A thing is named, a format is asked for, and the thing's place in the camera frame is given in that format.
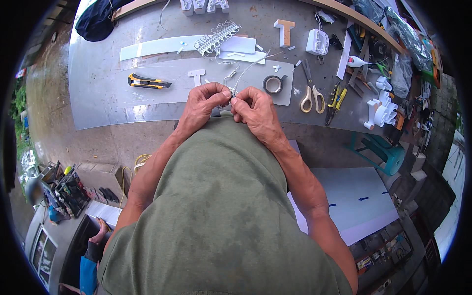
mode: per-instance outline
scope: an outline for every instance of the hand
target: hand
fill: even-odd
[[[227,104],[231,98],[229,88],[217,83],[207,83],[190,90],[184,113],[180,117],[176,131],[186,139],[208,122],[211,110]]]
[[[235,122],[247,124],[249,130],[272,152],[288,144],[277,118],[274,102],[267,93],[249,86],[231,99]]]

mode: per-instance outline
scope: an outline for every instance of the pliers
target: pliers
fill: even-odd
[[[334,115],[336,115],[336,113],[341,108],[341,103],[343,103],[344,97],[346,96],[347,88],[344,88],[344,90],[341,92],[341,95],[339,95],[339,88],[340,83],[336,83],[336,85],[334,85],[333,93],[331,94],[333,95],[333,102],[332,104],[328,105],[329,109],[328,113],[326,114],[325,126],[329,126],[331,124]]]
[[[172,83],[164,82],[159,79],[144,78],[136,75],[135,73],[131,73],[128,76],[128,84],[134,87],[162,89],[169,88]]]

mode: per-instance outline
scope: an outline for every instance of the green scissors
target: green scissors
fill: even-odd
[[[384,77],[387,77],[387,79],[390,79],[390,71],[389,71],[389,65],[388,65],[388,59],[384,60],[381,63],[378,63],[377,66],[379,67],[380,74]]]

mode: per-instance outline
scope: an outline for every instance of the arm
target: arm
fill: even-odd
[[[288,143],[272,98],[257,88],[248,87],[231,99],[231,105],[235,122],[247,124],[279,162],[293,199],[306,218],[310,237],[339,265],[353,294],[356,294],[358,282],[354,258],[329,216],[328,199],[323,187],[300,154]]]
[[[230,97],[229,89],[216,82],[195,87],[190,91],[177,128],[152,154],[131,181],[128,202],[118,217],[117,225],[105,245],[104,252],[115,233],[120,228],[138,221],[144,210],[152,203],[160,177],[175,150],[208,122],[213,108],[227,104]]]

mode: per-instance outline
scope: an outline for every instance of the olive green shirt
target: olive green shirt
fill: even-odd
[[[98,280],[110,294],[352,294],[298,228],[275,157],[244,124],[212,118],[172,155],[154,202],[120,229]]]

